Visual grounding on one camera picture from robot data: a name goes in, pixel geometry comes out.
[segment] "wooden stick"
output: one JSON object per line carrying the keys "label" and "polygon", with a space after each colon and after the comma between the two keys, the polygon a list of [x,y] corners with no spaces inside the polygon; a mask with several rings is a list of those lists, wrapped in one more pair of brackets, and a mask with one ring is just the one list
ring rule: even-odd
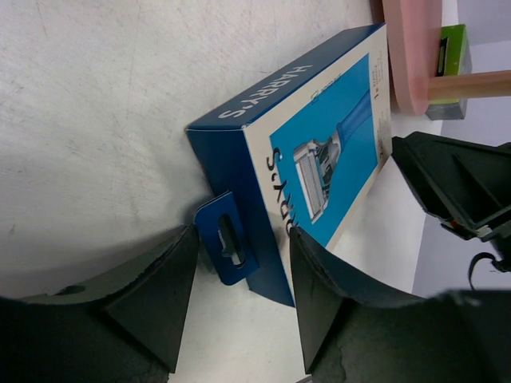
{"label": "wooden stick", "polygon": [[430,100],[502,96],[511,96],[511,70],[430,79]]}

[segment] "wooden dowel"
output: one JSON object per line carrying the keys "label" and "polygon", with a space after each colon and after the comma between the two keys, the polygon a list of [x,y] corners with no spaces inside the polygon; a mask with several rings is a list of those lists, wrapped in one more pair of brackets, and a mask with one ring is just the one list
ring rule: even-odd
{"label": "wooden dowel", "polygon": [[502,96],[511,96],[511,70],[430,79],[430,100]]}

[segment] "pink object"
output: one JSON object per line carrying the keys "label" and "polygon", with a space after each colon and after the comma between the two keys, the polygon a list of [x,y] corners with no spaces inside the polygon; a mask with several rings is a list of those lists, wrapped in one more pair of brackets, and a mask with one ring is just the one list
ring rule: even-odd
{"label": "pink object", "polygon": [[382,0],[394,91],[403,114],[421,116],[438,65],[442,0]]}

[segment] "wall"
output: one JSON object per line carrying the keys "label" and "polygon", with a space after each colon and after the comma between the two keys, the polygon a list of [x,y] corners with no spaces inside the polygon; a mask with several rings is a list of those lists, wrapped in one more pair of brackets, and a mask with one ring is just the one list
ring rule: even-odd
{"label": "wall", "polygon": [[[470,49],[474,72],[511,68],[511,41],[475,45]],[[470,100],[466,118],[445,121],[442,135],[488,145],[509,142],[510,101],[510,97]],[[481,243],[479,239],[459,239],[442,229],[437,219],[427,216],[413,292],[429,296],[449,288],[469,288],[469,263],[481,251],[494,253],[488,243]],[[481,261],[474,271],[473,282],[476,288],[509,288],[511,274],[493,272],[489,261]]]}
{"label": "wall", "polygon": [[460,22],[469,26],[473,45],[511,40],[509,0],[458,0]]}

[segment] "harry's razor package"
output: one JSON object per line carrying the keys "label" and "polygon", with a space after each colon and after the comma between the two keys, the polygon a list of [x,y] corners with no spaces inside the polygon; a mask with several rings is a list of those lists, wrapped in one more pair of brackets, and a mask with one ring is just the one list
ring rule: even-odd
{"label": "harry's razor package", "polygon": [[344,30],[187,134],[216,196],[196,225],[221,280],[293,306],[290,229],[333,250],[391,153],[385,25]]}

